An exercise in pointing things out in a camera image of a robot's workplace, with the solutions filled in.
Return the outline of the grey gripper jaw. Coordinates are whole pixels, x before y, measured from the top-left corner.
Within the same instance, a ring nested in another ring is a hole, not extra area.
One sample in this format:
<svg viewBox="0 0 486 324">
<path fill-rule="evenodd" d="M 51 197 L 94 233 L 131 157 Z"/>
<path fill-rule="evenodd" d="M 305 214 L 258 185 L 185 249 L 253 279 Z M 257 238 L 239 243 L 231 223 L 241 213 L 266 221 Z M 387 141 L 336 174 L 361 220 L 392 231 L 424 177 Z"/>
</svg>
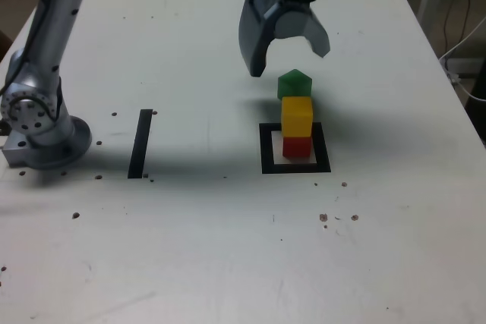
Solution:
<svg viewBox="0 0 486 324">
<path fill-rule="evenodd" d="M 330 52 L 330 41 L 326 30 L 309 7 L 287 11 L 275 25 L 275 38 L 304 37 L 314 54 L 325 57 Z"/>
<path fill-rule="evenodd" d="M 279 0 L 245 0 L 238 27 L 241 56 L 249 74 L 260 77 L 267 64 L 267 50 L 276 38 L 276 23 L 282 15 Z"/>
</svg>

